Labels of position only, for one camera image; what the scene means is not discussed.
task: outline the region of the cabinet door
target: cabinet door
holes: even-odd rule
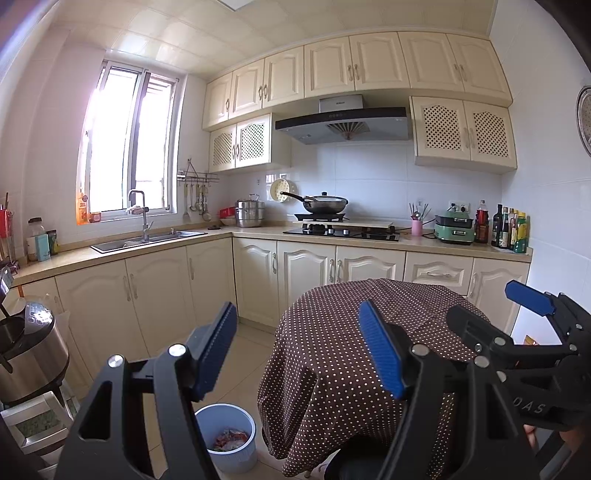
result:
[[[271,161],[271,115],[263,115],[236,126],[236,168]]]
[[[150,355],[184,342],[197,325],[185,247],[125,260],[139,327]]]
[[[511,103],[509,84],[492,43],[463,35],[448,35],[447,38],[460,67],[465,91]]]
[[[236,125],[209,134],[209,171],[236,168]]]
[[[334,245],[277,242],[281,314],[308,290],[335,282],[335,256]]]
[[[262,85],[265,59],[246,65],[232,73],[230,118],[262,108]]]
[[[238,314],[253,322],[279,324],[277,242],[233,238]]]
[[[399,32],[411,88],[463,92],[459,66],[443,33]]]
[[[473,263],[472,257],[409,252],[404,281],[443,285],[459,295],[467,295]]]
[[[406,252],[377,248],[337,247],[337,282],[368,278],[404,278]]]
[[[418,156],[470,160],[470,139],[461,100],[412,97],[411,103]]]
[[[505,286],[511,280],[527,282],[530,265],[523,262],[474,259],[468,300],[484,313],[491,323],[511,334],[519,305],[505,296]]]
[[[304,98],[304,47],[265,58],[263,108]]]
[[[517,168],[509,110],[484,103],[464,102],[470,129],[472,160]]]
[[[236,304],[232,239],[189,245],[191,292],[198,325],[215,320],[224,302]]]
[[[353,62],[349,37],[304,46],[306,97],[353,92]]]
[[[85,268],[56,277],[70,331],[94,378],[116,353],[130,361],[148,356],[139,329],[125,261]]]
[[[410,88],[398,33],[349,37],[356,90]]]
[[[203,106],[203,128],[228,120],[231,87],[231,73],[207,84]]]

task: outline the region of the range hood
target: range hood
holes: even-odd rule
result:
[[[408,118],[404,107],[364,108],[361,95],[320,100],[320,113],[275,122],[306,145],[369,140],[408,140]]]

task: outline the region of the cabinet handle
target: cabinet handle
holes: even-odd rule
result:
[[[129,283],[126,276],[123,276],[123,288],[125,289],[125,294],[127,295],[127,301],[131,301],[131,294],[129,293]]]
[[[337,283],[340,282],[340,272],[342,269],[343,269],[343,261],[337,260],[337,263],[336,263],[336,282]]]
[[[335,261],[332,258],[330,259],[329,282],[335,282]]]
[[[131,281],[131,291],[134,293],[134,298],[137,300],[138,299],[138,289],[135,286],[133,273],[129,274],[129,279]]]

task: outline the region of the blue gripper pad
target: blue gripper pad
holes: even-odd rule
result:
[[[384,388],[396,399],[404,396],[402,361],[381,323],[381,315],[365,301],[359,306],[359,328]]]
[[[511,280],[505,286],[505,296],[541,317],[553,315],[556,310],[548,296],[517,280]]]

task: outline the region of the jar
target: jar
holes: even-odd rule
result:
[[[37,247],[35,245],[35,237],[38,235],[45,235],[45,229],[41,223],[41,217],[34,217],[29,219],[27,226],[27,258],[29,262],[37,261]]]

